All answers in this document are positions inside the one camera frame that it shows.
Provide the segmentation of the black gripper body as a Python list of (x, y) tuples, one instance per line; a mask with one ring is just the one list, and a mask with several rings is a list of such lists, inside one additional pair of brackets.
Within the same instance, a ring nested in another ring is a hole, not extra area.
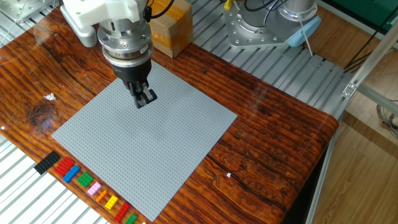
[(130, 86), (129, 84), (141, 84), (143, 85), (144, 83), (146, 86), (149, 86), (149, 83), (147, 81), (147, 77), (149, 76), (149, 73), (152, 69), (152, 62), (151, 60), (147, 60), (141, 65), (138, 65), (136, 67), (119, 67), (116, 65), (113, 65), (113, 71), (115, 75), (121, 79), (125, 85), (125, 87), (129, 90)]

